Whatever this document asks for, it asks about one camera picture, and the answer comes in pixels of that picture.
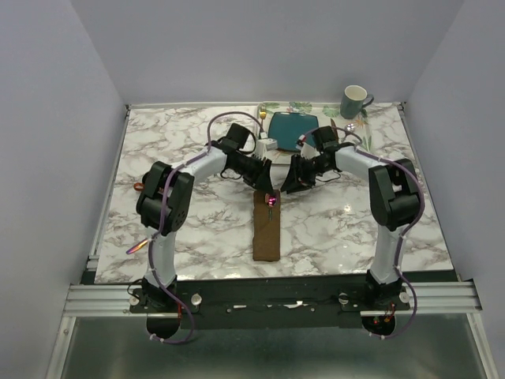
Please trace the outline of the iridescent rainbow spoon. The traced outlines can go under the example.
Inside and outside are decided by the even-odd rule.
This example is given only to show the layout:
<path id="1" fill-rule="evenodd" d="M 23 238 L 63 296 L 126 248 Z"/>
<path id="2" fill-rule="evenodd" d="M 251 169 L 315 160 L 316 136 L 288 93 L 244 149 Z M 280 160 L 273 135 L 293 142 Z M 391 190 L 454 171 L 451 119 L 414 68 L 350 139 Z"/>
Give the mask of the iridescent rainbow spoon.
<path id="1" fill-rule="evenodd" d="M 265 204 L 268 208 L 268 220 L 272 221 L 273 220 L 273 209 L 275 208 L 277 204 L 277 195 L 276 194 L 265 194 Z"/>

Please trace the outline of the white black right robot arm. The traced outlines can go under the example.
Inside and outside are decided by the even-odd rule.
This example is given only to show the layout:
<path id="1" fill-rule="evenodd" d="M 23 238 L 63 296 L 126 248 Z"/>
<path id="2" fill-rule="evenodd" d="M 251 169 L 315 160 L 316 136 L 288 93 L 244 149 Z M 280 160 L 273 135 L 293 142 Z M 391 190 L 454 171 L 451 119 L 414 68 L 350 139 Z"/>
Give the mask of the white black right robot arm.
<path id="1" fill-rule="evenodd" d="M 362 151 L 358 144 L 339 141 L 339 131 L 351 134 L 336 126 L 324 126 L 298 138 L 297 145 L 302 146 L 310 136 L 319 155 L 310 159 L 300 154 L 291 156 L 281 191 L 309 190 L 316 185 L 316 178 L 328 171 L 347 172 L 368 182 L 370 210 L 378 224 L 378 235 L 368 274 L 372 284 L 362 293 L 365 304 L 378 310 L 391 301 L 387 285 L 402 278 L 403 241 L 420 220 L 425 198 L 410 159 L 393 161 Z"/>

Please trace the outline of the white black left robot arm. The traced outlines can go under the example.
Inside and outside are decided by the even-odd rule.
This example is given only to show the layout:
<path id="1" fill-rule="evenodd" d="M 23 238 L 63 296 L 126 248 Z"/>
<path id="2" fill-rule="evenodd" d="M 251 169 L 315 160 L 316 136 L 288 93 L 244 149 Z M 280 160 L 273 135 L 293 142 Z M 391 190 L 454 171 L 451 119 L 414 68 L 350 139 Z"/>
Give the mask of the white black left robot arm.
<path id="1" fill-rule="evenodd" d="M 226 170 L 232 170 L 254 190 L 272 195 L 271 161 L 248 156 L 241 149 L 249 130 L 234 123 L 225 137 L 209 140 L 196 156 L 183 163 L 153 163 L 146 174 L 136 211 L 149 236 L 138 244 L 148 248 L 144 280 L 153 288 L 148 303 L 159 312 L 168 311 L 175 300 L 169 286 L 176 279 L 175 239 L 189 214 L 193 187 Z"/>

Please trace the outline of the brown cloth napkin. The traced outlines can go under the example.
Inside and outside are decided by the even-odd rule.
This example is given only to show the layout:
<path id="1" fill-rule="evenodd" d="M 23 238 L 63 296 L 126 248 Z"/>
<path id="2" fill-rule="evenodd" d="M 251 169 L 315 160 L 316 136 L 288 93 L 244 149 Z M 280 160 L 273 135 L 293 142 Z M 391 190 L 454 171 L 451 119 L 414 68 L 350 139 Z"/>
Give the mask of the brown cloth napkin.
<path id="1" fill-rule="evenodd" d="M 280 260 L 281 197 L 276 190 L 278 201 L 273 209 L 273 220 L 269 221 L 265 194 L 261 191 L 253 194 L 252 258 L 254 261 L 276 262 Z"/>

